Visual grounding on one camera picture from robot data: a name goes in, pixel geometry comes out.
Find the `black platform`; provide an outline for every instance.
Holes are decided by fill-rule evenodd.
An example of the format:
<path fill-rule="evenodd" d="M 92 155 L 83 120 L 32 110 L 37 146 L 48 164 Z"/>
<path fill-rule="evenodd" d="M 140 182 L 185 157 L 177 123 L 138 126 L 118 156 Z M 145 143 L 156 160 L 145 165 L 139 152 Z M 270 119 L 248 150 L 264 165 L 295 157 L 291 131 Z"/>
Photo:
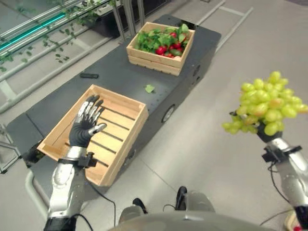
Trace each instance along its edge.
<path fill-rule="evenodd" d="M 181 20 L 164 15 L 155 22 L 177 26 Z M 191 51 L 178 77 L 130 64 L 127 43 L 122 44 L 84 71 L 99 74 L 98 79 L 75 76 L 13 120 L 7 130 L 20 152 L 26 152 L 48 135 L 91 84 L 96 84 L 146 103 L 149 117 L 131 149 L 138 152 L 161 128 L 168 108 L 172 105 L 178 107 L 205 76 L 220 37 L 217 32 L 197 26 Z M 155 94 L 144 90 L 147 84 L 155 86 Z M 43 171 L 43 168 L 36 166 L 35 169 Z"/>

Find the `robotic arm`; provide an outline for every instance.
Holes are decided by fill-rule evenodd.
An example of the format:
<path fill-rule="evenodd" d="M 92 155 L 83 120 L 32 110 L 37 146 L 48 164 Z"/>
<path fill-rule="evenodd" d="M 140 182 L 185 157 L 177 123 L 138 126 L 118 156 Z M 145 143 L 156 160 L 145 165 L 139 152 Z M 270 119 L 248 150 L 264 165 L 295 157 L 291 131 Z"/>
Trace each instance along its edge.
<path fill-rule="evenodd" d="M 282 138 L 282 132 L 267 136 L 264 124 L 258 126 L 258 136 L 267 144 L 263 159 L 275 164 L 282 191 L 293 206 L 301 227 L 308 230 L 308 162 L 300 153 L 301 147 L 289 145 Z"/>
<path fill-rule="evenodd" d="M 52 175 L 52 195 L 44 231 L 74 231 L 76 215 L 84 202 L 85 168 L 94 167 L 93 153 L 87 154 L 91 137 L 107 125 L 96 125 L 104 108 L 99 96 L 90 96 L 81 106 L 69 134 L 71 148 L 58 160 Z"/>

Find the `cable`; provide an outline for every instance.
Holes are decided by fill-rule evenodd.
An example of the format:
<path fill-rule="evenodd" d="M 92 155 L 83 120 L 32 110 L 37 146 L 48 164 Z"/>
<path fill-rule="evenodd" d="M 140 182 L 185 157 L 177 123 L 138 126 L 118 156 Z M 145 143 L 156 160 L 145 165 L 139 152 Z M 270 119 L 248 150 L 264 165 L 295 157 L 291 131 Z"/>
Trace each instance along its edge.
<path fill-rule="evenodd" d="M 268 170 L 270 171 L 271 181 L 273 182 L 273 186 L 275 187 L 275 189 L 277 190 L 277 192 L 279 193 L 279 195 L 280 195 L 286 202 L 290 203 L 289 200 L 279 191 L 279 189 L 278 189 L 278 187 L 277 187 L 277 185 L 276 185 L 276 183 L 275 183 L 274 176 L 273 176 L 273 172 L 275 172 L 275 171 L 273 171 L 273 166 L 274 166 L 276 163 L 277 163 L 277 162 L 272 162 L 271 165 L 270 165 L 269 168 L 268 168 Z"/>
<path fill-rule="evenodd" d="M 175 207 L 173 206 L 173 205 L 171 205 L 171 204 L 166 204 L 166 205 L 164 205 L 164 207 L 163 207 L 163 212 L 165 211 L 165 207 L 166 206 L 171 206 L 171 207 L 173 207 L 174 209 L 175 209 Z"/>
<path fill-rule="evenodd" d="M 277 213 L 277 214 L 275 214 L 275 215 L 273 215 L 273 216 L 267 218 L 265 221 L 263 221 L 261 224 L 259 224 L 259 226 L 264 225 L 266 222 L 272 220 L 273 218 L 277 217 L 278 215 L 281 215 L 281 214 L 284 214 L 284 213 L 287 213 L 287 212 L 291 212 L 291 211 L 293 211 L 293 209 L 288 209 L 288 210 L 285 210 L 285 211 L 283 211 L 283 212 Z"/>
<path fill-rule="evenodd" d="M 86 219 L 86 217 L 84 215 L 80 214 L 80 213 L 76 213 L 73 216 L 71 216 L 68 220 L 66 220 L 66 222 L 63 224 L 63 226 L 60 228 L 60 230 L 62 230 L 64 228 L 64 226 L 74 217 L 82 217 L 85 220 L 85 222 L 88 224 L 90 230 L 93 231 L 93 228 L 90 225 L 90 223 L 88 222 L 88 220 Z"/>
<path fill-rule="evenodd" d="M 109 201 L 109 202 L 111 202 L 113 205 L 114 205 L 114 227 L 115 227 L 115 225 L 116 225 L 116 204 L 115 204 L 115 202 L 114 201 L 112 201 L 112 200 L 110 200 L 110 199 L 108 199 L 107 197 L 105 197 L 103 194 L 101 194 L 101 192 L 100 191 L 98 191 L 95 187 L 94 187 L 94 185 L 92 185 L 92 183 L 91 182 L 89 182 L 89 185 L 93 188 L 93 190 L 98 194 L 98 195 L 100 195 L 102 198 L 104 198 L 104 199 L 106 199 L 107 201 Z"/>

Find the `grape bunch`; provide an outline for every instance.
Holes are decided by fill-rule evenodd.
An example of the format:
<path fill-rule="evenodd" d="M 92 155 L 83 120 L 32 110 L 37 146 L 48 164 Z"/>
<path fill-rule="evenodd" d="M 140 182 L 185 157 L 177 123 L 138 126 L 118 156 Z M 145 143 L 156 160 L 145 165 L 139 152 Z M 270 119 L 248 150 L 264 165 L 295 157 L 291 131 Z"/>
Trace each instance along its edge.
<path fill-rule="evenodd" d="M 308 112 L 308 105 L 294 96 L 292 89 L 285 88 L 288 82 L 279 71 L 274 71 L 266 81 L 257 78 L 253 84 L 242 84 L 240 107 L 236 115 L 231 115 L 233 122 L 223 123 L 222 127 L 231 134 L 239 130 L 257 133 L 257 124 L 263 122 L 268 136 L 283 131 L 284 118 L 295 118 L 298 113 Z"/>

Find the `empty wooden crate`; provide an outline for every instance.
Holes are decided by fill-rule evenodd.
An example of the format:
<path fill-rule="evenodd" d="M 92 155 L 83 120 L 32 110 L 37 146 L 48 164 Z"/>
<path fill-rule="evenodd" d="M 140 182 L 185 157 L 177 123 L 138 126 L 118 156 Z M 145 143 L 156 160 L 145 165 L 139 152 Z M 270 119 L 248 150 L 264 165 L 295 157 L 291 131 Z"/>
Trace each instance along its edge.
<path fill-rule="evenodd" d="M 98 123 L 106 123 L 107 127 L 91 138 L 88 152 L 95 153 L 94 157 L 98 162 L 96 167 L 86 169 L 86 177 L 97 185 L 109 186 L 113 183 L 148 117 L 144 103 L 91 85 L 42 141 L 38 149 L 54 160 L 63 157 L 69 149 L 68 135 L 74 118 L 82 103 L 93 94 L 98 94 L 100 99 L 104 100 L 105 110 Z"/>
<path fill-rule="evenodd" d="M 170 26 L 147 22 L 144 24 L 144 26 L 141 28 L 140 31 L 149 32 L 156 28 L 163 30 L 166 27 Z M 129 62 L 132 64 L 147 67 L 149 69 L 154 69 L 157 71 L 178 76 L 181 72 L 181 69 L 183 68 L 187 55 L 192 47 L 194 34 L 195 34 L 194 30 L 189 30 L 189 41 L 180 60 L 135 49 L 134 47 L 138 41 L 138 34 L 137 34 L 133 38 L 133 40 L 129 43 L 129 45 L 126 47 Z"/>

